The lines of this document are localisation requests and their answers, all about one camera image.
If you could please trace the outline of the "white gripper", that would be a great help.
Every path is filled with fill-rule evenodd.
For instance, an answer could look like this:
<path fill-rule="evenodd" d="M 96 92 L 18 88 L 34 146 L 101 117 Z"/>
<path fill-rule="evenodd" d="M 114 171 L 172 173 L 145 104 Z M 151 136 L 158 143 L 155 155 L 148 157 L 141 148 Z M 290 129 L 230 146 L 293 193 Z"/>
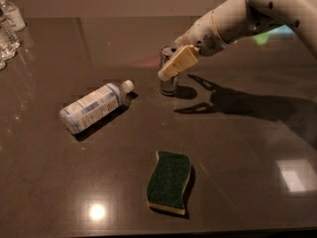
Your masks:
<path fill-rule="evenodd" d="M 170 80 L 198 63 L 199 55 L 211 57 L 239 38 L 257 34 L 262 16 L 248 0 L 227 0 L 200 17 L 174 42 L 180 47 L 161 67 L 158 78 Z"/>

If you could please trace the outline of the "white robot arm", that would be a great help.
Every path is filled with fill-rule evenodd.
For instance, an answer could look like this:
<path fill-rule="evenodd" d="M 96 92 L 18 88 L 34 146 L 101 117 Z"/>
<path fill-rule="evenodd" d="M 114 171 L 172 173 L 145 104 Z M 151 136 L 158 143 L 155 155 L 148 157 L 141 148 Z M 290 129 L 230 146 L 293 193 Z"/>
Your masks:
<path fill-rule="evenodd" d="M 168 81 L 236 40 L 289 27 L 317 57 L 317 0 L 227 0 L 200 17 L 171 45 L 175 51 L 158 72 Z"/>

